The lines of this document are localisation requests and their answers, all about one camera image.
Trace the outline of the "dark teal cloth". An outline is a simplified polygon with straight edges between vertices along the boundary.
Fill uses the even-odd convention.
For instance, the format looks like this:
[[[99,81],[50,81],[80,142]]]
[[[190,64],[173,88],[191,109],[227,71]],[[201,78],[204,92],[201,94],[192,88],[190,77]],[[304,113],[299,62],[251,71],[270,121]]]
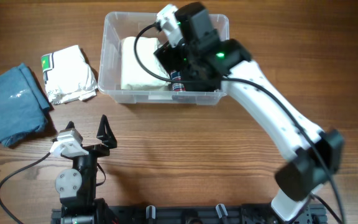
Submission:
[[[215,91],[221,87],[221,76],[213,72],[183,71],[181,78],[188,81],[184,84],[186,91]]]

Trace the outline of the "plaid cloth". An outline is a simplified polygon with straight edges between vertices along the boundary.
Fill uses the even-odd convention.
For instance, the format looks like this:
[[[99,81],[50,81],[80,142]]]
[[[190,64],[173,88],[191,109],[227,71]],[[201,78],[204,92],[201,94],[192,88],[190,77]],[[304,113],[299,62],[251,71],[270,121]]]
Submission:
[[[172,80],[174,80],[174,82],[172,82],[170,84],[170,89],[171,91],[186,91],[185,90],[185,85],[183,83],[181,83],[181,75],[180,72],[174,70],[170,73],[170,78]]]

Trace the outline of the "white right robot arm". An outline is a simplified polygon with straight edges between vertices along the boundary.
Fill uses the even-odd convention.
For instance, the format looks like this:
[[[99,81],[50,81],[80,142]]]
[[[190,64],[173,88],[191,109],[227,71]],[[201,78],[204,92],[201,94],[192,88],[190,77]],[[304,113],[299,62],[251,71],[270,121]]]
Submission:
[[[277,219],[294,220],[313,194],[333,182],[343,136],[336,130],[324,131],[297,111],[240,42],[221,40],[200,2],[165,6],[155,26],[167,36],[155,56],[174,90],[222,90],[272,138],[287,163],[275,174],[279,191],[270,206]]]

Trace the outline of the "cream cloth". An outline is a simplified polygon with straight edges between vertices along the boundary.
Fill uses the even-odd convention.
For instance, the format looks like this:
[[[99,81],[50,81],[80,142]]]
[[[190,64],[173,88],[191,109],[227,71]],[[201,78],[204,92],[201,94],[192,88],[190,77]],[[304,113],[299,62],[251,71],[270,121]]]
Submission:
[[[122,40],[121,89],[135,91],[168,91],[168,82],[154,78],[138,63],[134,55],[135,37]],[[168,78],[154,52],[161,46],[158,38],[140,37],[137,42],[137,54],[142,64],[154,74]]]

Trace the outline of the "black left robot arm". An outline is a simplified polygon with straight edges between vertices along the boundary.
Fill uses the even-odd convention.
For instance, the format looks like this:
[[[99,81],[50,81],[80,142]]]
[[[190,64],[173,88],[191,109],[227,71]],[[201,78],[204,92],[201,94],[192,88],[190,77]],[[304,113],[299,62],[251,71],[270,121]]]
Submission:
[[[96,137],[100,144],[84,146],[83,137],[70,121],[52,140],[51,155],[72,161],[72,168],[61,171],[55,179],[62,207],[52,211],[52,223],[119,223],[105,199],[96,198],[96,188],[103,185],[97,182],[97,172],[104,171],[98,158],[109,156],[110,150],[117,147],[106,115],[101,117]]]

